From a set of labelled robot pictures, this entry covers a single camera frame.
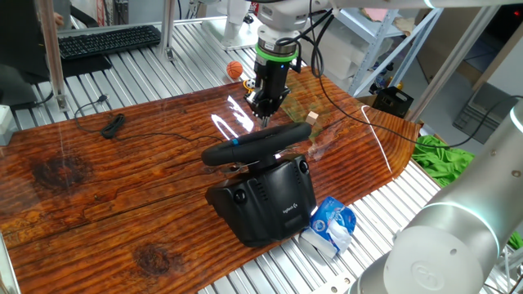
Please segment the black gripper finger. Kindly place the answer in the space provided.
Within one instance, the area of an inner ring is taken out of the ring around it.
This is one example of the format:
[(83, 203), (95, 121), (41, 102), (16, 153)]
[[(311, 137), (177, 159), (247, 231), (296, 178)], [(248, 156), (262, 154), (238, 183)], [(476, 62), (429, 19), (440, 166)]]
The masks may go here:
[(283, 104), (288, 94), (282, 94), (279, 98), (274, 98), (269, 101), (269, 109), (266, 115), (266, 125), (269, 124), (271, 117), (278, 111), (279, 107)]
[(267, 106), (266, 98), (263, 90), (255, 90), (248, 93), (245, 97), (250, 109), (253, 111), (254, 116), (258, 119), (261, 127), (267, 127)]

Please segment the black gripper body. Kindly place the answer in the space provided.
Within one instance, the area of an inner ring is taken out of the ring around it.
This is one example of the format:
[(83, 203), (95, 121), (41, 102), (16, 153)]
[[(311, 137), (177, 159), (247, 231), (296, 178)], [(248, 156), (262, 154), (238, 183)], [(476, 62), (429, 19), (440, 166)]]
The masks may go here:
[(290, 92), (286, 87), (289, 68), (289, 61), (256, 61), (254, 65), (256, 73), (254, 100), (256, 102), (282, 100)]

